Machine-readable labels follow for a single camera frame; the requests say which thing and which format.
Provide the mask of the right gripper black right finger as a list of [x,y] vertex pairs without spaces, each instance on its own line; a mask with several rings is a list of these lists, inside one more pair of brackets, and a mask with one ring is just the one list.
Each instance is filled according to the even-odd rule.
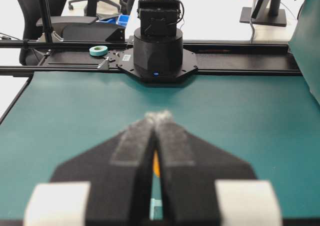
[[282,225],[268,180],[171,120],[155,125],[164,217],[172,225]]

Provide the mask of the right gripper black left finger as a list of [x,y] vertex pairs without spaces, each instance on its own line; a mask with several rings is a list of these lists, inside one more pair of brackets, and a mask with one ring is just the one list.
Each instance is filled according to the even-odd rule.
[[25,225],[139,225],[149,216],[155,124],[143,119],[37,184]]

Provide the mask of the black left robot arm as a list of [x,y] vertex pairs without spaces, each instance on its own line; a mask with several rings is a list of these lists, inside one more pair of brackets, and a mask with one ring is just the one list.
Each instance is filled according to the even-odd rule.
[[117,67],[149,83],[177,82],[196,72],[196,55],[184,49],[183,33],[177,28],[184,14],[180,0],[138,0],[140,27]]

